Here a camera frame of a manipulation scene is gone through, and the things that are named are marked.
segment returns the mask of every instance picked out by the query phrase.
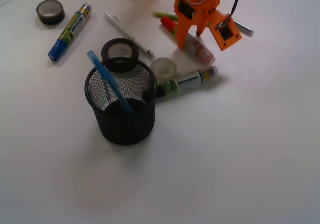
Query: red marker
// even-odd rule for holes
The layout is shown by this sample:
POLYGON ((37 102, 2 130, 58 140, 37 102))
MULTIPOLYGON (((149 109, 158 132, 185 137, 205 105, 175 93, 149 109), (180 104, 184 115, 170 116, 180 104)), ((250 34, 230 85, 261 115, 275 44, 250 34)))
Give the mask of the red marker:
MULTIPOLYGON (((177 23, 169 17, 164 16, 161 19, 163 26, 176 37, 177 23)), ((201 62, 212 65, 216 58, 201 42, 188 33, 184 42, 184 49, 196 56, 201 62)))

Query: orange 3d printed part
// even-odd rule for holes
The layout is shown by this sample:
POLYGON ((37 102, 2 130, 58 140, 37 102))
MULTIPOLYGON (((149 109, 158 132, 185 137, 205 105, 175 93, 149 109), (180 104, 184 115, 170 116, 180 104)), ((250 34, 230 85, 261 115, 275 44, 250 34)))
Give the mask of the orange 3d printed part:
POLYGON ((221 51, 242 39, 231 15, 222 15, 217 10, 219 5, 220 0, 175 0, 174 9, 178 16, 175 39, 179 48, 184 48, 191 26, 197 26, 197 36, 200 36, 206 27, 209 27, 221 51))

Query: marker cap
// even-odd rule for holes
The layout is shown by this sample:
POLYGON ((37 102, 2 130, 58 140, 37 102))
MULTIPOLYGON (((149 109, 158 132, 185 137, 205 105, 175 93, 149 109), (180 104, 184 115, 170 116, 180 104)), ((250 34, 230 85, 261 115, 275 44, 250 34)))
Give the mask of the marker cap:
POLYGON ((54 62, 56 62, 68 48, 67 43, 63 40, 58 40, 55 45, 52 47, 51 51, 49 52, 48 56, 54 62))

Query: red cap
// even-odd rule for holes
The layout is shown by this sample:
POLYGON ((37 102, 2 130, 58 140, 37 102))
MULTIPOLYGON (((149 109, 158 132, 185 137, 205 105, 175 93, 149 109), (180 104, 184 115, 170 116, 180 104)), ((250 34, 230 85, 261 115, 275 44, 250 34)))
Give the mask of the red cap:
POLYGON ((166 15, 161 19, 161 23, 172 34, 174 34, 174 29, 178 25, 175 21, 171 20, 166 15))

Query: black mesh pen holder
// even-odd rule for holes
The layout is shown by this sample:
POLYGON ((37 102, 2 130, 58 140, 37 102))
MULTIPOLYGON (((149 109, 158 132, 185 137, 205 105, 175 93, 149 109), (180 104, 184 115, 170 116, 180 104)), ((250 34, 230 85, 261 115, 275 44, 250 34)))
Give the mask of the black mesh pen holder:
MULTIPOLYGON (((128 57, 117 57, 104 61, 104 66, 121 62, 132 62, 128 57)), ((134 114, 128 115, 107 82, 96 68, 85 82, 85 96, 93 108, 103 136, 110 142, 129 146, 143 141, 155 125, 155 100, 157 81, 152 70, 143 62, 125 73, 111 72, 120 91, 134 114)))

